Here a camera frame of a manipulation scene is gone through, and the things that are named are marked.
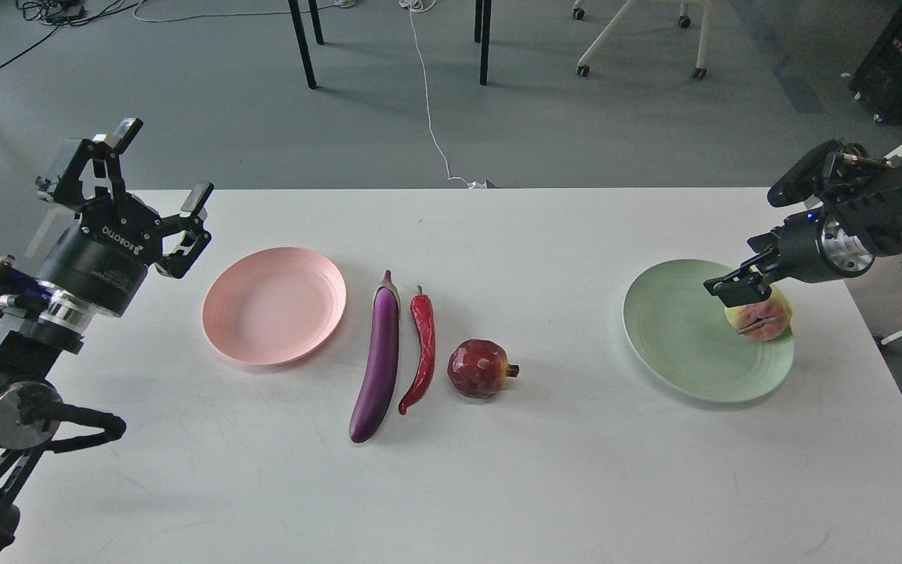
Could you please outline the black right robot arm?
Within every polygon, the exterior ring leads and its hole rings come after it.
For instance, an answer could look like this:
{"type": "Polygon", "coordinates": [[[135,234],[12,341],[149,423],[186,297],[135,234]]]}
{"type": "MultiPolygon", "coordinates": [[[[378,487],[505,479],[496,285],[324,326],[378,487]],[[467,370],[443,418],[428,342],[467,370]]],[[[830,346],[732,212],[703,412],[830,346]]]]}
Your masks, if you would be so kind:
{"type": "Polygon", "coordinates": [[[902,164],[868,157],[858,143],[827,140],[767,191],[775,208],[809,199],[817,206],[749,239],[754,256],[706,280],[706,291],[730,307],[754,304],[787,278],[808,284],[850,279],[878,258],[902,255],[902,164]]]}

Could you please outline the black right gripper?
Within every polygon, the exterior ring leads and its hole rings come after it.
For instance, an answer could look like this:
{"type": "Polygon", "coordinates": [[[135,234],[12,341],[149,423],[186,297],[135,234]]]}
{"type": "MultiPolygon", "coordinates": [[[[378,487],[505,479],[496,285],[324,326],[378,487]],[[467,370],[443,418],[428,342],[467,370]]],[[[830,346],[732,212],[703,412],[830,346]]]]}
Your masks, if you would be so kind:
{"type": "Polygon", "coordinates": [[[792,278],[808,284],[865,274],[875,256],[840,222],[823,213],[789,215],[784,224],[747,240],[755,257],[722,277],[705,280],[705,291],[727,308],[765,302],[772,283],[792,278]]]}

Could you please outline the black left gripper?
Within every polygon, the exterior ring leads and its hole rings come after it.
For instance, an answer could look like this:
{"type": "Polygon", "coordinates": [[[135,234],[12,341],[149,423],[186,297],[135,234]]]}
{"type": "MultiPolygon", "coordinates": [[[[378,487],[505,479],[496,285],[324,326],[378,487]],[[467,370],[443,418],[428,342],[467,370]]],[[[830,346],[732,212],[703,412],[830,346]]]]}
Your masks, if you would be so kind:
{"type": "Polygon", "coordinates": [[[47,254],[35,279],[93,304],[107,316],[125,314],[154,261],[162,276],[182,279],[211,242],[204,221],[214,183],[197,183],[179,213],[163,218],[129,195],[121,155],[142,127],[141,119],[125,118],[114,132],[65,140],[46,174],[36,178],[39,199],[69,208],[76,218],[47,254]],[[97,186],[91,197],[85,196],[81,179],[87,165],[98,181],[110,182],[97,186]],[[158,260],[160,244],[146,239],[146,230],[154,227],[160,240],[182,234],[178,246],[158,260]]]}

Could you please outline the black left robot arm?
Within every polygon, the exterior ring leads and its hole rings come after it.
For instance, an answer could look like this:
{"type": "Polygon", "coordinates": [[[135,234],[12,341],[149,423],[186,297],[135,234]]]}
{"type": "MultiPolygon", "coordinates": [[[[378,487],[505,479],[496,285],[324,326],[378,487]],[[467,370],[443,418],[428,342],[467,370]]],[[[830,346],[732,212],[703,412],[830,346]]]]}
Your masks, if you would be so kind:
{"type": "Polygon", "coordinates": [[[94,316],[125,314],[150,267],[180,279],[210,243],[211,183],[198,183],[166,217],[126,189],[121,156],[141,126],[130,117],[114,132],[67,140],[36,185],[40,199],[69,208],[73,222],[35,275],[0,257],[0,552],[14,542],[15,500],[43,454],[125,433],[118,415],[65,403],[48,381],[55,361],[82,349],[94,316]]]}

